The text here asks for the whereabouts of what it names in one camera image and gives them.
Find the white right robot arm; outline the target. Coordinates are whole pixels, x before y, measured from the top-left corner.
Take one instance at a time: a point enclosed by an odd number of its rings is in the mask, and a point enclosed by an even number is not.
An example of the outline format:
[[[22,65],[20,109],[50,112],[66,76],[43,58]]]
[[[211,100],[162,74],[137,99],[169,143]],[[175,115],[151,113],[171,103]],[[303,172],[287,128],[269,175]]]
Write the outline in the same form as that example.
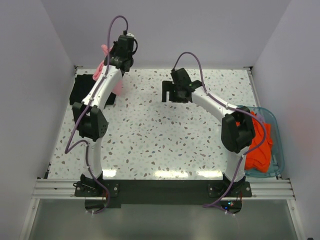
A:
[[[223,192],[230,197],[240,190],[239,181],[245,177],[245,153],[256,133],[250,110],[237,107],[210,93],[202,80],[192,81],[184,68],[171,70],[172,80],[162,82],[163,103],[194,103],[214,116],[221,125],[221,142],[228,150]]]

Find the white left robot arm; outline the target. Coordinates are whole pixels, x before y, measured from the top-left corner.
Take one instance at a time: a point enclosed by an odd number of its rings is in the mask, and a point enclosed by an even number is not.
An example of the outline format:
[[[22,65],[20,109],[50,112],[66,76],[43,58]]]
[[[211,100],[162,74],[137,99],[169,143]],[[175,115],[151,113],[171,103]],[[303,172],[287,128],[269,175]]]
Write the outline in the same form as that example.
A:
[[[83,175],[91,179],[85,189],[92,196],[99,196],[104,190],[104,184],[97,180],[103,175],[101,144],[108,129],[103,109],[117,84],[134,64],[133,55],[137,49],[138,42],[133,34],[120,35],[118,40],[113,42],[108,54],[110,59],[105,58],[102,62],[95,84],[88,95],[72,106],[76,130],[87,147]]]

